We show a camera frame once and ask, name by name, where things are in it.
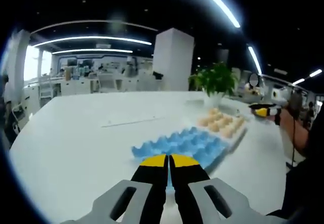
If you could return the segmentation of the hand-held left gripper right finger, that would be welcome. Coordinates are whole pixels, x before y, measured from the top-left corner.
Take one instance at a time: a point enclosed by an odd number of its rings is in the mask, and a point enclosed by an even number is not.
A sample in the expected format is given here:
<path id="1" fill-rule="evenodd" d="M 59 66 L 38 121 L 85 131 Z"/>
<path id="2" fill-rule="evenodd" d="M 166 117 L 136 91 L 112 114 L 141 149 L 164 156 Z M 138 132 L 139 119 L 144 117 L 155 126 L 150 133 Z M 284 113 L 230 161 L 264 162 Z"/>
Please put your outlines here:
<path id="1" fill-rule="evenodd" d="M 169 160 L 183 223 L 252 223 L 247 197 L 224 181 L 211 179 L 192 157 L 172 154 Z"/>

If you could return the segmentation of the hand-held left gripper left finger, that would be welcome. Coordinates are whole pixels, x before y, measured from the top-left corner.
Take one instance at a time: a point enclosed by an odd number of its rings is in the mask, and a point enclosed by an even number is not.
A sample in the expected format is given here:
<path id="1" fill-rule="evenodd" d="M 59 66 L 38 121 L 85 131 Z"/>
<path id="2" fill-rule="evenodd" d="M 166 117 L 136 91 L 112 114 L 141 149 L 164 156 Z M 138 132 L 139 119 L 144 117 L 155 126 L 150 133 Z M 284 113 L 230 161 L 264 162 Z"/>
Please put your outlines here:
<path id="1" fill-rule="evenodd" d="M 145 159 L 130 180 L 122 180 L 95 199 L 91 211 L 64 223 L 160 223 L 166 202 L 165 154 Z"/>

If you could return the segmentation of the person's right hand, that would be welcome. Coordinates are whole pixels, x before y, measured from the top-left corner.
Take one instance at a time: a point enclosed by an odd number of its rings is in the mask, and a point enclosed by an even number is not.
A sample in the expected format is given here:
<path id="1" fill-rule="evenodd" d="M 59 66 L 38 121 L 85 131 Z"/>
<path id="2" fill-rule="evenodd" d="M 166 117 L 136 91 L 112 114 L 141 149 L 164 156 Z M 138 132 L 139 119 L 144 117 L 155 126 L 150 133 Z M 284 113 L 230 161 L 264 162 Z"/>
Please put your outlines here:
<path id="1" fill-rule="evenodd" d="M 281 96 L 286 100 L 286 103 L 281 110 L 280 125 L 283 126 L 287 120 L 292 118 L 298 121 L 300 111 L 303 108 L 302 90 L 298 88 L 290 91 L 288 88 L 284 88 Z"/>

